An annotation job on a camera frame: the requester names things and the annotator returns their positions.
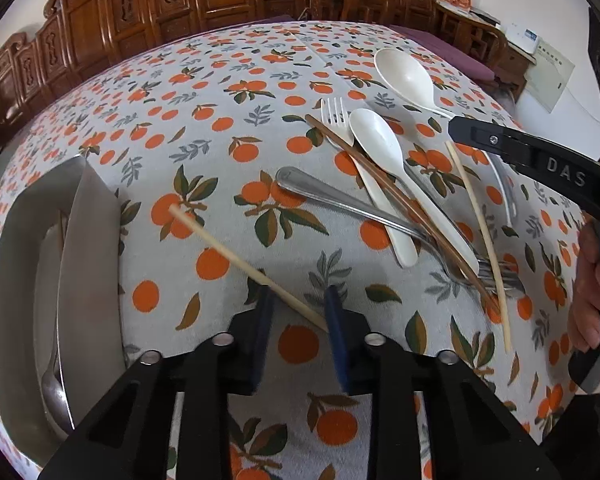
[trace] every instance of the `brown wooden chopstick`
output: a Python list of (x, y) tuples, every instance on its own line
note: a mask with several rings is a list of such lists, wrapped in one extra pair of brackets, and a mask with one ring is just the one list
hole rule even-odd
[(360, 166), (365, 168), (371, 176), (378, 182), (380, 187), (387, 190), (389, 195), (397, 202), (401, 209), (403, 209), (404, 214), (413, 214), (418, 221), (425, 227), (425, 229), (434, 237), (439, 247), (445, 251), (453, 261), (458, 265), (460, 270), (464, 273), (467, 279), (471, 282), (471, 284), (480, 292), (483, 300), (486, 303), (489, 303), (496, 312), (500, 312), (500, 306), (493, 300), (493, 297), (490, 293), (488, 293), (484, 283), (478, 276), (475, 275), (474, 270), (469, 266), (469, 264), (464, 260), (464, 258), (458, 253), (455, 247), (449, 240), (447, 240), (444, 235), (439, 231), (436, 225), (427, 217), (423, 211), (419, 208), (414, 207), (411, 203), (412, 200), (407, 197), (388, 177), (387, 174), (381, 170), (378, 166), (376, 166), (373, 162), (371, 162), (366, 156), (360, 153), (356, 148), (349, 146), (346, 142), (344, 142), (339, 136), (333, 133), (327, 126), (325, 126), (318, 119), (313, 117), (310, 114), (304, 116), (304, 120), (314, 128), (318, 128), (325, 136), (329, 137), (329, 139), (336, 144), (341, 150), (346, 152), (350, 157), (354, 158)]

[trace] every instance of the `cable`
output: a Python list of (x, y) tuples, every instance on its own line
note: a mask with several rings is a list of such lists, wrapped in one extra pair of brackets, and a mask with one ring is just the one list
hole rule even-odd
[(571, 92), (571, 90), (569, 89), (569, 86), (565, 86), (565, 89), (567, 92), (569, 92), (569, 94), (571, 94), (571, 97), (573, 97), (573, 100), (576, 101), (578, 103), (578, 105), (580, 106), (580, 108), (582, 108), (588, 116), (590, 116), (594, 121), (596, 121), (597, 123), (600, 124), (600, 119), (598, 119), (597, 117), (595, 117), (591, 112), (589, 112), (589, 110), (587, 110), (584, 105), (578, 101), (577, 97), (575, 95), (573, 95), (573, 92)]

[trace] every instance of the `human hand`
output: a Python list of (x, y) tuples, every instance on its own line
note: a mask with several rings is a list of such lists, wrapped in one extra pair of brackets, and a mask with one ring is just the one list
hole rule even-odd
[(600, 245), (591, 223), (582, 228), (578, 242), (580, 253), (567, 327), (573, 345), (586, 352), (600, 344)]

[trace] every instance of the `light wooden chopstick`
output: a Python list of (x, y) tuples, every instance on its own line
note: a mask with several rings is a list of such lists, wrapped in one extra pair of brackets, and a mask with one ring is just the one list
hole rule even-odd
[(171, 215), (175, 219), (179, 220), (182, 224), (186, 225), (186, 227), (191, 229), (195, 234), (197, 234), (206, 243), (212, 246), (216, 251), (222, 254), (222, 256), (224, 256), (232, 264), (234, 264), (240, 270), (245, 272), (247, 276), (249, 276), (254, 282), (268, 286), (298, 314), (305, 317), (306, 319), (311, 321), (315, 326), (323, 329), (325, 332), (329, 331), (327, 329), (327, 322), (320, 314), (306, 306), (302, 301), (298, 300), (298, 298), (293, 296), (291, 293), (287, 292), (277, 283), (273, 282), (268, 276), (265, 276), (258, 269), (255, 269), (254, 267), (250, 266), (232, 250), (222, 245), (218, 240), (213, 238), (209, 231), (203, 228), (198, 222), (193, 220), (191, 217), (187, 216), (175, 204), (171, 204), (171, 206), (169, 207), (169, 213), (171, 213)]
[(451, 158), (454, 161), (454, 164), (456, 165), (456, 168), (458, 168), (460, 178), (462, 178), (462, 182), (464, 182), (464, 187), (466, 188), (466, 192), (469, 195), (471, 205), (474, 208), (475, 217), (478, 219), (478, 224), (480, 225), (480, 232), (482, 233), (482, 238), (484, 238), (484, 245), (487, 248), (487, 255), (489, 256), (489, 262), (491, 263), (491, 270), (493, 270), (493, 280), (496, 282), (498, 303), (500, 304), (500, 318), (502, 319), (502, 331), (504, 332), (504, 349), (505, 352), (509, 353), (511, 352), (511, 328), (509, 326), (507, 298), (504, 294), (502, 274), (500, 272), (500, 266), (498, 264), (498, 257), (496, 256), (496, 251), (493, 248), (493, 240), (491, 240), (491, 233), (489, 232), (489, 228), (487, 227), (487, 222), (484, 219), (484, 215), (480, 210), (480, 204), (478, 204), (478, 199), (475, 196), (474, 187), (472, 186), (471, 181), (469, 181), (469, 176), (466, 174), (462, 162), (460, 162), (460, 156), (456, 151), (456, 147), (450, 140), (448, 140), (445, 144), (446, 148), (449, 150)]
[(353, 146), (349, 146), (339, 136), (333, 133), (327, 126), (321, 123), (318, 119), (313, 117), (311, 114), (304, 116), (304, 120), (311, 126), (318, 128), (325, 136), (329, 137), (333, 143), (338, 146), (341, 150), (346, 152), (351, 158), (354, 158), (359, 162), (360, 166), (365, 168), (371, 176), (378, 182), (380, 187), (385, 189), (387, 193), (395, 200), (397, 205), (400, 206), (403, 213), (413, 214), (418, 221), (425, 227), (425, 229), (434, 237), (441, 250), (449, 254), (456, 265), (462, 270), (462, 273), (467, 277), (471, 284), (478, 290), (485, 303), (493, 305), (496, 311), (500, 311), (498, 304), (493, 301), (491, 294), (488, 293), (484, 283), (478, 276), (475, 275), (474, 270), (464, 260), (464, 258), (458, 253), (458, 250), (453, 247), (449, 240), (439, 231), (436, 225), (421, 211), (419, 208), (414, 207), (411, 199), (409, 199), (386, 175), (386, 173), (378, 168), (373, 162), (371, 162), (366, 156), (360, 153)]

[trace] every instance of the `table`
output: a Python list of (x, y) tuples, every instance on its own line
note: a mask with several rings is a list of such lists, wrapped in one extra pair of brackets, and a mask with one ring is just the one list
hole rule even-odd
[[(526, 288), (522, 300), (509, 300), (516, 352), (507, 354), (497, 314), (485, 314), (430, 254), (402, 269), (383, 227), (272, 182), (278, 168), (297, 166), (368, 200), (352, 162), (302, 119), (322, 97), (341, 96), (350, 110), (364, 104), (388, 121), (407, 162), (484, 253), (466, 192), (450, 177), (446, 120), (384, 87), (373, 54), (387, 45), (426, 67), (443, 107), (520, 127), (462, 73), (388, 28), (307, 22), (210, 32), (115, 66), (33, 120), (0, 181), (0, 229), (21, 190), (80, 152), (122, 205), (120, 309), (130, 360), (144, 349), (189, 351), (253, 305), (246, 276), (171, 222), (168, 206), (186, 202), (215, 237), (318, 311), (326, 285), (336, 285), (346, 308), (405, 348), (455, 348), (539, 441), (575, 390), (566, 334), (583, 221), (575, 204), (507, 167), (520, 210), (507, 227), (484, 154), (460, 146), (496, 250)], [(259, 391), (229, 406), (241, 428), (231, 453), (238, 480), (366, 478), (370, 399), (341, 393), (326, 335), (285, 305), (274, 313)], [(419, 417), (424, 425), (422, 408)], [(176, 418), (174, 434), (177, 427)], [(0, 448), (24, 478), (37, 476), (1, 423)]]

